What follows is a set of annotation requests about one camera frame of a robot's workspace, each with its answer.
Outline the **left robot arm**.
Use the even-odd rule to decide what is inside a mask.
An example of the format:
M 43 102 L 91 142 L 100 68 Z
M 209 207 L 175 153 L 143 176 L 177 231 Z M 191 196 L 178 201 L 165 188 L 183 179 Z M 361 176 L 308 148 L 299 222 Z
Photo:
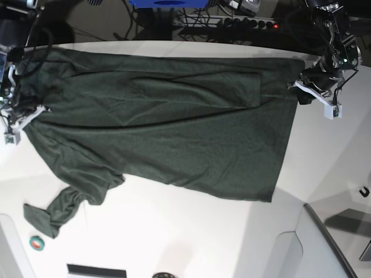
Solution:
M 338 107 L 338 95 L 344 85 L 348 83 L 358 72 L 358 66 L 362 57 L 355 37 L 351 33 L 351 23 L 343 5 L 338 1 L 305 1 L 294 11 L 285 16 L 285 28 L 304 46 L 301 40 L 304 36 L 295 34 L 295 26 L 292 18 L 302 13 L 309 23 L 308 27 L 299 27 L 306 35 L 310 29 L 317 32 L 322 46 L 308 49 L 322 52 L 322 57 L 311 67 L 300 73 L 298 81 L 304 86 L 299 88 L 293 85 L 297 91 L 299 104 L 311 104 L 314 99 L 321 97 L 331 98 L 330 104 Z

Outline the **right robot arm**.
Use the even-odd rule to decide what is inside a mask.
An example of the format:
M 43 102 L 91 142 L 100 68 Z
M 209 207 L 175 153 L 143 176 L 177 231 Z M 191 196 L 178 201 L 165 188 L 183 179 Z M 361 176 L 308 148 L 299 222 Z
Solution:
M 1 1 L 1 125 L 7 144 L 17 144 L 21 131 L 48 109 L 36 97 L 21 92 L 21 81 L 41 69 L 53 46 L 52 33 L 37 23 L 45 6 L 44 1 Z M 43 32 L 48 38 L 46 51 L 40 62 L 28 69 L 36 46 L 30 58 L 19 72 L 26 48 L 34 33 Z

